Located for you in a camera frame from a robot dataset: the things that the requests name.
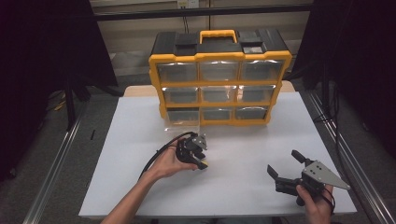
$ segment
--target yellow plastic frame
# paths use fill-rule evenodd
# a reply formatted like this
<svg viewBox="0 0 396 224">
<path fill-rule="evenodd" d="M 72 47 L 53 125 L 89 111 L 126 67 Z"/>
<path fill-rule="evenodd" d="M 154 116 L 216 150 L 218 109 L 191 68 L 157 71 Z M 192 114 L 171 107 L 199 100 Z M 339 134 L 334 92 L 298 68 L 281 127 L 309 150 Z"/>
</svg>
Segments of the yellow plastic frame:
<svg viewBox="0 0 396 224">
<path fill-rule="evenodd" d="M 206 36 L 232 36 L 236 42 L 236 37 L 234 31 L 224 30 L 224 31 L 202 31 L 200 35 L 200 42 L 203 37 Z M 232 60 L 239 63 L 239 69 L 237 73 L 236 80 L 226 80 L 226 81 L 207 81 L 201 80 L 201 71 L 198 63 L 205 61 L 219 61 L 219 60 Z M 280 74 L 277 80 L 240 80 L 242 62 L 244 61 L 254 61 L 254 60 L 282 60 L 283 64 L 280 69 Z M 160 113 L 163 119 L 166 118 L 167 108 L 177 108 L 177 107 L 238 107 L 238 106 L 268 106 L 266 116 L 264 119 L 236 119 L 232 113 L 231 119 L 227 120 L 205 120 L 203 113 L 200 109 L 200 124 L 232 124 L 237 126 L 252 125 L 252 124 L 266 124 L 271 119 L 271 110 L 273 105 L 276 104 L 277 96 L 280 92 L 282 86 L 282 77 L 286 69 L 289 67 L 291 61 L 291 54 L 288 50 L 281 51 L 267 51 L 263 54 L 245 54 L 243 52 L 216 52 L 216 53 L 196 53 L 193 56 L 176 56 L 174 54 L 152 54 L 149 57 L 149 75 L 151 79 L 151 84 L 155 87 L 159 100 L 160 100 Z M 161 82 L 159 72 L 157 69 L 158 63 L 196 63 L 197 69 L 197 80 L 189 82 Z M 274 92 L 272 94 L 271 100 L 269 102 L 237 102 L 237 94 L 234 95 L 234 100 L 232 102 L 221 102 L 221 103 L 208 103 L 201 100 L 201 93 L 198 91 L 198 103 L 192 104 L 170 104 L 166 103 L 163 96 L 163 88 L 170 87 L 205 87 L 205 86 L 259 86 L 259 85 L 275 85 Z"/>
</svg>

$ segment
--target robot part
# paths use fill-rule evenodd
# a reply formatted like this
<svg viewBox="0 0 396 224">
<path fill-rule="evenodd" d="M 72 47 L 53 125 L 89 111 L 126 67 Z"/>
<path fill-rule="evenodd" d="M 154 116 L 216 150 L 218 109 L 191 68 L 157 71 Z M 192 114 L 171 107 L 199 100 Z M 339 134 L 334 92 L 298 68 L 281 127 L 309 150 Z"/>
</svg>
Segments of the robot part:
<svg viewBox="0 0 396 224">
<path fill-rule="evenodd" d="M 207 167 L 206 161 L 203 161 L 207 150 L 205 134 L 192 134 L 189 138 L 177 140 L 176 156 L 179 161 L 196 164 L 200 170 Z"/>
<path fill-rule="evenodd" d="M 297 185 L 305 187 L 312 198 L 322 195 L 323 190 L 325 190 L 325 184 L 341 189 L 350 189 L 350 186 L 346 182 L 320 161 L 311 161 L 308 158 L 305 158 L 297 150 L 293 150 L 291 155 L 297 161 L 304 163 L 305 165 L 305 168 L 302 170 L 301 178 L 287 179 L 279 177 L 277 172 L 270 165 L 267 166 L 267 173 L 275 180 L 276 191 L 297 196 L 296 202 L 298 205 L 304 206 L 304 201 L 297 193 Z"/>
</svg>

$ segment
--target black curtain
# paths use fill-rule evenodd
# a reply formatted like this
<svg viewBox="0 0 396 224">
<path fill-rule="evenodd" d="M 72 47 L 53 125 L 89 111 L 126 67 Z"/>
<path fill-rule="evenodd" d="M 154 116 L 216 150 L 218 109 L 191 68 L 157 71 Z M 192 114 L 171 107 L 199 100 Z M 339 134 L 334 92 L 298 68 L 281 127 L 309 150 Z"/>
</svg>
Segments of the black curtain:
<svg viewBox="0 0 396 224">
<path fill-rule="evenodd" d="M 332 58 L 340 92 L 396 158 L 396 7 L 392 1 L 354 1 Z"/>
<path fill-rule="evenodd" d="M 79 87 L 90 85 L 80 77 L 117 85 L 97 23 L 70 21 L 74 14 L 92 15 L 89 1 L 5 0 L 0 4 L 0 179 L 16 167 L 29 147 L 50 93 L 64 88 L 66 76 Z"/>
</svg>

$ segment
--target black cable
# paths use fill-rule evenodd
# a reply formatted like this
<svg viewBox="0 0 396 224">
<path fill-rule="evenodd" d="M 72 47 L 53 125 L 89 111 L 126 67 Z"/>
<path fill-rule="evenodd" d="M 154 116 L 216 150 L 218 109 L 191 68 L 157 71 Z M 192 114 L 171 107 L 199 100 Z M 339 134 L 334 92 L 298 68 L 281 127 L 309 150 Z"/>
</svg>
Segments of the black cable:
<svg viewBox="0 0 396 224">
<path fill-rule="evenodd" d="M 334 215 L 335 199 L 334 199 L 334 196 L 332 196 L 332 193 L 331 193 L 328 189 L 325 189 L 325 190 L 326 190 L 326 191 L 330 194 L 330 196 L 332 197 L 332 202 L 330 202 L 330 200 L 329 200 L 328 198 L 326 198 L 323 194 L 320 194 L 320 196 L 322 197 L 322 199 L 323 199 L 326 203 L 329 204 L 329 206 L 330 206 L 330 208 L 331 208 L 330 215 L 332 216 L 332 215 Z"/>
<path fill-rule="evenodd" d="M 212 2 L 211 2 L 211 0 L 209 0 L 209 7 L 212 7 Z M 211 16 L 209 15 L 209 30 L 211 30 L 212 29 L 212 25 L 211 25 L 211 23 L 212 23 L 212 21 L 211 21 Z"/>
<path fill-rule="evenodd" d="M 333 93 L 333 98 L 332 98 L 332 102 L 330 103 L 330 108 L 336 106 L 335 105 L 335 101 L 336 101 L 336 97 L 335 97 L 335 93 Z M 327 114 L 326 113 L 321 113 L 319 116 L 317 116 L 316 118 L 312 119 L 312 121 L 314 121 L 314 123 L 319 123 L 319 122 L 327 122 L 327 121 L 331 121 L 333 120 L 338 114 L 338 109 L 335 112 L 334 110 L 334 114 Z"/>
<path fill-rule="evenodd" d="M 183 25 L 184 25 L 184 34 L 186 34 L 187 33 L 187 26 L 186 26 L 186 20 L 185 20 L 186 18 L 185 17 L 183 17 Z"/>
<path fill-rule="evenodd" d="M 157 158 L 173 143 L 173 142 L 175 142 L 177 139 L 179 139 L 179 138 L 181 138 L 181 137 L 183 137 L 183 136 L 185 136 L 185 135 L 187 135 L 187 134 L 189 134 L 189 135 L 193 135 L 193 134 L 195 134 L 194 132 L 187 132 L 187 133 L 183 133 L 183 134 L 181 134 L 181 135 L 179 135 L 179 136 L 176 136 L 175 138 L 173 138 L 171 141 L 169 141 L 167 144 L 165 144 L 165 145 L 163 145 L 163 147 L 162 148 L 160 148 L 159 150 L 157 150 L 157 152 L 154 154 L 154 156 L 153 157 L 151 157 L 151 159 L 148 161 L 148 163 L 146 164 L 146 166 L 145 166 L 145 168 L 143 169 L 143 171 L 142 171 L 142 173 L 140 174 L 140 176 L 139 176 L 139 179 L 140 179 L 140 177 L 142 177 L 142 175 L 143 175 L 143 173 L 145 173 L 148 169 L 149 169 L 149 167 L 151 166 L 151 164 L 153 163 L 153 162 L 155 162 L 155 160 L 157 160 Z"/>
<path fill-rule="evenodd" d="M 184 26 L 187 28 L 187 34 L 189 34 L 190 30 L 189 30 L 189 24 L 187 23 L 187 17 L 183 17 L 183 19 L 184 19 Z"/>
</svg>

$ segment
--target white table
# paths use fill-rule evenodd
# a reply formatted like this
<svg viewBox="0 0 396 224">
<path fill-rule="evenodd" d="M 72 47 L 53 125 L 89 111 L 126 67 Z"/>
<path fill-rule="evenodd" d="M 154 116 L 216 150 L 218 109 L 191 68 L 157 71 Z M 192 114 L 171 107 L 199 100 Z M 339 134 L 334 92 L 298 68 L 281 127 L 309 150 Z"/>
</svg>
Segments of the white table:
<svg viewBox="0 0 396 224">
<path fill-rule="evenodd" d="M 134 185 L 156 150 L 170 140 L 163 132 L 158 104 L 155 96 L 120 98 L 80 216 L 106 216 Z M 201 133 L 206 133 L 209 167 L 157 182 L 138 217 L 302 214 L 304 209 L 295 203 L 295 197 L 275 191 L 267 164 L 279 176 L 300 177 L 304 166 L 290 155 L 297 149 L 335 171 L 298 92 L 279 94 L 266 126 L 205 126 Z M 356 212 L 346 190 L 334 189 L 333 195 L 335 213 Z"/>
</svg>

